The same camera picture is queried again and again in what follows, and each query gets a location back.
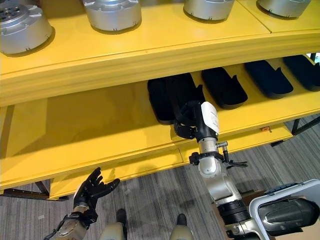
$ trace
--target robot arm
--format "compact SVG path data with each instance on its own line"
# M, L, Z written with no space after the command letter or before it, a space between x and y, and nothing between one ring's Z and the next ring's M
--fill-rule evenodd
M233 162L229 160L227 142L217 143L219 124L217 111L209 102L189 103L192 108L195 127L175 122L174 129L178 136L189 139L196 138L199 153L194 152L190 163L198 166L199 173L217 205L224 221L225 230L230 238L263 240L263 235L251 218L247 207L235 184L228 176L230 167L246 167L247 162Z
M98 167L81 184L73 198L73 212L64 216L58 227L43 240L82 240L90 225L98 219L96 205L99 198L111 193L119 184L116 178L108 184L100 182L101 169Z

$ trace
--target shelf leg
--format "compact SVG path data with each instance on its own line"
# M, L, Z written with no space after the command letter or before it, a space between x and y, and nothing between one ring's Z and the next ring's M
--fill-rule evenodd
M39 188L40 192L8 188L8 189L3 190L3 194L0 194L0 196L10 197L10 198L52 201L51 199L49 199L50 193L47 190L44 183L42 181L37 181L35 184ZM67 196L62 196L62 197L59 197L59 199L57 201L66 201L68 199L69 198Z
M300 118L294 120L292 131L291 131L291 134L293 136L297 136L298 134L301 134L304 131L308 130L309 128L312 128L313 126L319 124L320 123L320 116L318 116L317 118L313 119L312 121L306 123L305 125L303 125L301 127L299 127L299 122L300 122ZM274 146L277 146L283 142L284 142L283 140L275 141L275 142L271 143L270 145L271 145L271 147L274 147Z

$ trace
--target metal cylinder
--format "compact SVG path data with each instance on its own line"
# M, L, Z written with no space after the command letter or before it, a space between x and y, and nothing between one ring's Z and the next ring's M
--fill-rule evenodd
M270 13L297 18L301 16L311 0L258 0L258 4Z
M137 0L83 0L90 24L104 31L119 31L141 21Z
M44 43L52 27L41 8L35 5L13 5L0 10L1 47L5 54L22 53Z
M204 20L223 20L229 16L235 0L186 0L183 9Z
M199 142L199 149L201 154L209 152L218 152L217 139L214 137L205 137Z

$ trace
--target yellow shelf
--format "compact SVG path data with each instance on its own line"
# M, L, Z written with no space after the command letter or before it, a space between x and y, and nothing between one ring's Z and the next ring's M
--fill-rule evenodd
M288 19L286 17L270 14L260 6L260 8L258 8L258 3L255 0L238 0L238 2L272 33L316 30L320 28L319 0L312 0L303 14L296 19Z
M188 17L182 0L141 4L140 26L106 34L92 29L79 0L43 0L55 35L31 54L0 55L0 106L320 50L320 26L270 34L238 1L213 24ZM310 11L317 22L318 9Z
M230 153L248 148L257 147L263 144L286 140L292 137L284 124L278 124L271 128L272 132L262 132L260 129L241 133L235 136L221 139L228 141ZM161 154L150 155L123 163L107 164L101 166L101 174L105 183L115 178L122 181L131 178L152 174L166 169L175 168L189 164L189 156L193 152L198 152L198 144L194 140L191 144L179 149L165 151ZM51 180L50 198L56 199L61 196L73 194L77 187L88 177L94 168L80 171L70 175L55 177Z
M248 95L239 108L217 108L220 138L320 112L320 91L305 90L284 66L294 87L277 100L262 95L243 64L226 66ZM192 73L202 84L200 72ZM204 88L209 102L214 101ZM193 142L172 126L160 125L149 102L147 82L61 95L8 106L2 110L0 190L76 173L101 164L117 164Z

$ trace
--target black tray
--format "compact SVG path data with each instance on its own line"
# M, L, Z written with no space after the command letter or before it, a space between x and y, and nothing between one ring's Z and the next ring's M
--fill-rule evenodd
M159 123L171 125L174 123L175 114L167 94L166 80L163 78L148 81L149 100L154 115Z
M244 66L268 98L280 99L294 89L281 68L274 70L266 60L247 62Z
M190 73L164 77L175 119L184 125L194 126L195 116L187 105L205 101L202 85L196 87Z
M320 64L313 65L305 56L286 56L284 63L296 79L309 91L320 90Z
M202 85L196 87L190 73L149 80L148 91L154 114L164 125L173 124L174 120L194 125L195 116L187 104L205 101Z
M237 76L232 78L223 67L202 71L203 81L216 103L223 109L235 109L248 100Z

